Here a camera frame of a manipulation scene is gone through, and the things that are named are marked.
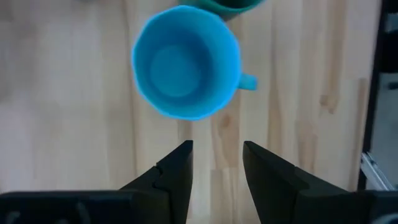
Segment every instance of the blue cup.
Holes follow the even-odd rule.
[[[132,50],[139,93],[161,114],[197,120],[225,107],[237,88],[255,90],[242,74],[238,41],[220,17],[176,6],[152,17]]]

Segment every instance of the cup rim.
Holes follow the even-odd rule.
[[[168,111],[162,109],[161,107],[157,106],[156,103],[154,103],[152,100],[150,100],[146,94],[145,91],[143,91],[143,89],[141,88],[141,85],[139,84],[139,79],[137,78],[136,75],[136,67],[135,67],[135,54],[136,54],[136,45],[139,43],[141,36],[144,34],[144,31],[146,29],[146,27],[151,24],[154,20],[156,20],[158,17],[163,16],[166,13],[169,13],[170,11],[174,11],[174,10],[178,10],[178,9],[183,9],[183,8],[187,8],[187,9],[194,9],[194,10],[198,10],[201,11],[202,13],[206,14],[207,16],[213,16],[216,19],[216,22],[219,24],[222,24],[223,26],[225,26],[226,30],[230,33],[232,41],[235,43],[236,47],[236,55],[238,56],[238,59],[240,60],[240,49],[239,49],[239,42],[238,40],[235,38],[233,32],[226,26],[226,24],[224,23],[224,21],[222,20],[221,17],[217,16],[216,14],[213,14],[212,12],[206,11],[204,9],[200,9],[197,7],[193,7],[193,6],[186,6],[186,5],[179,5],[179,6],[174,6],[171,8],[168,8],[162,12],[159,12],[157,14],[154,14],[153,16],[150,16],[150,18],[148,18],[148,20],[146,21],[146,23],[144,24],[143,28],[141,29],[138,38],[135,41],[135,44],[132,47],[131,50],[131,65],[132,65],[132,71],[133,71],[133,80],[135,82],[135,86],[137,87],[137,91],[138,93],[146,100],[146,102],[148,102],[151,106],[153,106],[160,114],[167,116],[169,118],[173,118],[173,119],[183,119],[183,120],[188,120],[188,121],[197,121],[203,118],[207,118],[213,114],[215,114],[218,110],[224,108],[233,98],[236,90],[238,89],[238,85],[239,85],[239,79],[241,76],[241,70],[242,67],[240,64],[238,64],[238,72],[234,81],[234,87],[231,89],[230,92],[228,92],[224,98],[223,101],[219,102],[216,106],[214,106],[212,109],[210,109],[208,112],[203,113],[201,115],[198,116],[182,116],[179,115],[178,113],[169,113]]]
[[[248,11],[248,10],[256,7],[263,0],[255,0],[253,4],[251,4],[249,6],[246,6],[246,7],[240,7],[240,8],[233,8],[233,7],[224,6],[222,4],[217,3],[214,0],[202,0],[202,1],[205,1],[207,4],[209,4],[209,6],[215,7],[215,8],[220,9],[220,10],[225,10],[225,11],[229,11],[229,12],[239,13],[239,12]]]

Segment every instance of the table surface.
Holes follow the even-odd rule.
[[[189,223],[259,223],[252,140],[356,188],[380,1],[267,0],[228,24],[257,91],[197,122],[136,92],[131,45],[174,0],[0,2],[0,192],[117,189],[194,140]]]

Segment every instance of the wooden table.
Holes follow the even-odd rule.
[[[174,0],[0,2],[0,191],[117,189],[194,140],[189,223],[259,223],[244,140],[354,190],[380,0],[267,0],[229,22],[257,91],[198,122],[131,84],[146,19]]]

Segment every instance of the cup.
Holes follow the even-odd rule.
[[[196,6],[214,12],[228,20],[256,7],[263,0],[179,0],[181,4]]]
[[[132,50],[139,93],[161,114],[198,120],[225,107],[237,88],[255,90],[241,73],[239,45],[217,15],[176,6],[147,22]]]

